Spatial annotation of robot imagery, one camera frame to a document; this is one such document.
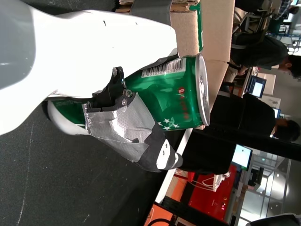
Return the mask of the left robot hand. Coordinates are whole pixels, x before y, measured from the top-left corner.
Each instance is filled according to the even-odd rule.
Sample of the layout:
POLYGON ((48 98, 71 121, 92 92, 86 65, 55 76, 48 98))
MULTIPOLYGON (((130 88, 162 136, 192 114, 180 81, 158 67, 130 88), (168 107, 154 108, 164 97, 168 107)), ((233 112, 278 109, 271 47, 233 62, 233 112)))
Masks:
POLYGON ((84 10, 58 16, 19 0, 0 3, 0 132, 19 127, 52 95, 84 99, 85 128, 144 170, 182 165, 158 121, 126 77, 178 56, 167 24, 84 10))

